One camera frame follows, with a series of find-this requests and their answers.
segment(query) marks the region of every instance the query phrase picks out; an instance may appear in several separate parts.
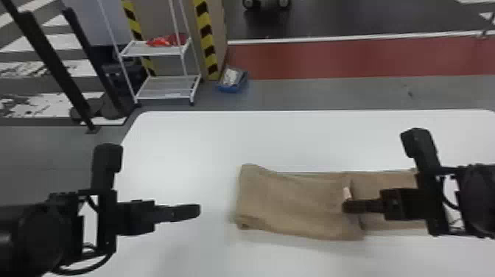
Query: beige cloth bag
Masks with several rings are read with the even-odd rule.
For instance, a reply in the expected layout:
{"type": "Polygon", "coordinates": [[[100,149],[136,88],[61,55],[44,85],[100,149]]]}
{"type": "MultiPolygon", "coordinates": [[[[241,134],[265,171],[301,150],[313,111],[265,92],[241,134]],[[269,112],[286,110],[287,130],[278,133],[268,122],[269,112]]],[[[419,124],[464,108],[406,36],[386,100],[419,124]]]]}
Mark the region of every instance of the beige cloth bag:
{"type": "Polygon", "coordinates": [[[380,189],[415,187],[414,173],[277,173],[245,164],[239,176],[235,222],[258,229],[313,239],[358,240],[364,230],[424,228],[423,222],[386,222],[381,214],[342,213],[343,189],[354,199],[373,199],[380,189]]]}

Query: gray floor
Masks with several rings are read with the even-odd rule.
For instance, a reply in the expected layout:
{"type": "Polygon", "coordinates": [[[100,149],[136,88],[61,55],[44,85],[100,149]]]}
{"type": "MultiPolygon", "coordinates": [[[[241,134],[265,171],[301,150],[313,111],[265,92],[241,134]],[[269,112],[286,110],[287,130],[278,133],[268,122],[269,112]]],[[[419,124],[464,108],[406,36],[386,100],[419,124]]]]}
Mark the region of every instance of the gray floor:
{"type": "Polygon", "coordinates": [[[206,83],[194,108],[145,102],[124,127],[104,127],[96,135],[86,135],[83,127],[0,127],[0,204],[32,203],[50,192],[87,187],[93,148],[120,143],[145,111],[494,110],[494,88],[495,76],[265,80],[251,81],[241,94],[222,94],[206,83]]]}

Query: white wall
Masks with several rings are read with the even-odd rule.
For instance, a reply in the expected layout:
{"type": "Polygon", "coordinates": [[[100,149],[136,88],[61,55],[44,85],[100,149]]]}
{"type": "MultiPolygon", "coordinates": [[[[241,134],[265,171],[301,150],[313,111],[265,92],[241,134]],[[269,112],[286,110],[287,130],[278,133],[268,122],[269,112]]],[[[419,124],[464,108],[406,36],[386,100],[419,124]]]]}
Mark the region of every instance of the white wall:
{"type": "MultiPolygon", "coordinates": [[[[129,24],[120,1],[102,0],[102,3],[117,43],[126,44],[130,40],[129,24]]],[[[96,0],[63,0],[63,3],[74,9],[91,44],[109,45],[112,43],[96,0]]]]}

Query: table surface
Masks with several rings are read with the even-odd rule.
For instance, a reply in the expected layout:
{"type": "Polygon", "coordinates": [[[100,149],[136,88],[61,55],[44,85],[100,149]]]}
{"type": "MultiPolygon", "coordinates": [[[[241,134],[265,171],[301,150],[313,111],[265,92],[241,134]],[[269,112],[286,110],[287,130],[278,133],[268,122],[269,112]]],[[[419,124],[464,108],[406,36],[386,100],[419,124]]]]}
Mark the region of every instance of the table surface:
{"type": "MultiPolygon", "coordinates": [[[[199,203],[196,220],[119,238],[87,276],[492,276],[495,242],[420,234],[326,242],[231,222],[241,165],[285,172],[406,169],[399,134],[432,132],[446,166],[495,163],[495,113],[466,111],[149,112],[124,139],[119,200],[199,203]]],[[[87,238],[94,216],[87,212],[87,238]]]]}

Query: red object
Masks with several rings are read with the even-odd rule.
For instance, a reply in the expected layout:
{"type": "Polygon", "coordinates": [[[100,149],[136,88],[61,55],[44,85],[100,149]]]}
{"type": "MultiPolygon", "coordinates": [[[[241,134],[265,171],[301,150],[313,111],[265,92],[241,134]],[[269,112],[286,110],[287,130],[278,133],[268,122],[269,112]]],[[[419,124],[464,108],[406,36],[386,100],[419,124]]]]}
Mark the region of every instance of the red object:
{"type": "MultiPolygon", "coordinates": [[[[184,33],[179,33],[180,44],[184,45],[187,42],[187,35],[184,33]]],[[[147,45],[152,47],[170,47],[178,46],[177,35],[167,35],[166,37],[157,37],[146,42],[147,45]]]]}
{"type": "Polygon", "coordinates": [[[495,74],[495,38],[405,38],[233,45],[229,66],[251,79],[495,74]]]}

